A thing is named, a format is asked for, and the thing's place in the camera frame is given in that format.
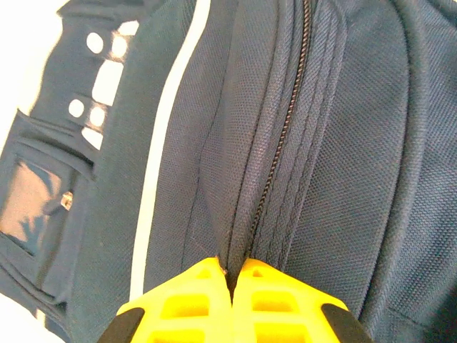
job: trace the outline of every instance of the zipper teeth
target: zipper teeth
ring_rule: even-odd
[[[301,39],[301,49],[300,49],[300,59],[298,60],[298,67],[297,67],[297,74],[295,77],[295,82],[293,83],[292,89],[292,96],[291,101],[289,102],[287,108],[287,115],[286,120],[284,121],[283,129],[281,131],[281,136],[279,137],[278,146],[276,147],[276,153],[274,154],[273,163],[271,164],[270,172],[268,173],[268,179],[266,180],[265,188],[263,188],[262,197],[260,198],[260,202],[258,203],[256,216],[254,217],[254,221],[251,225],[251,235],[252,235],[252,243],[251,243],[251,250],[254,243],[254,235],[256,234],[257,226],[260,221],[260,217],[263,212],[263,207],[265,206],[266,196],[268,191],[270,190],[271,182],[273,181],[273,175],[276,170],[276,166],[278,164],[279,156],[281,155],[281,151],[283,149],[284,141],[286,139],[287,131],[289,124],[291,122],[291,117],[293,113],[293,109],[295,108],[298,91],[300,89],[301,80],[303,78],[303,73],[305,70],[305,61],[306,55],[308,52],[308,41],[309,41],[309,33],[310,33],[310,14],[311,14],[311,6],[310,0],[303,0],[303,36]]]

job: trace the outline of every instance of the yellow plastic object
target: yellow plastic object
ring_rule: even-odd
[[[321,306],[337,298],[255,259],[241,270],[233,296],[235,342],[339,342]]]
[[[337,343],[321,306],[344,303],[269,265],[248,259],[231,304],[217,258],[125,304],[145,310],[132,343]]]
[[[217,258],[205,259],[120,308],[145,310],[132,343],[233,342],[230,294]]]

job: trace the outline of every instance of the rectangular hole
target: rectangular hole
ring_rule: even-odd
[[[201,330],[176,330],[153,332],[147,343],[204,343],[205,333]]]
[[[162,319],[204,317],[209,315],[209,299],[203,294],[180,294],[169,297],[162,309]]]
[[[258,291],[252,294],[252,310],[260,312],[298,312],[292,294],[278,291]]]
[[[306,329],[300,324],[255,324],[257,343],[306,343]]]

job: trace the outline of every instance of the clear plastic window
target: clear plastic window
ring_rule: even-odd
[[[0,231],[31,255],[43,239],[49,216],[43,207],[60,193],[61,180],[51,172],[25,161],[17,161],[9,195],[3,204]]]

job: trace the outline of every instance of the white piping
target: white piping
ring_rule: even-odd
[[[170,73],[166,78],[164,89],[157,108],[156,121],[152,133],[151,147],[144,175],[143,193],[136,225],[134,253],[131,263],[130,300],[140,297],[144,292],[144,273],[151,235],[154,205],[156,202],[157,180],[162,151],[164,148],[166,129],[174,99],[186,70],[187,64],[196,48],[208,20],[211,0],[197,0],[189,31],[179,50]]]

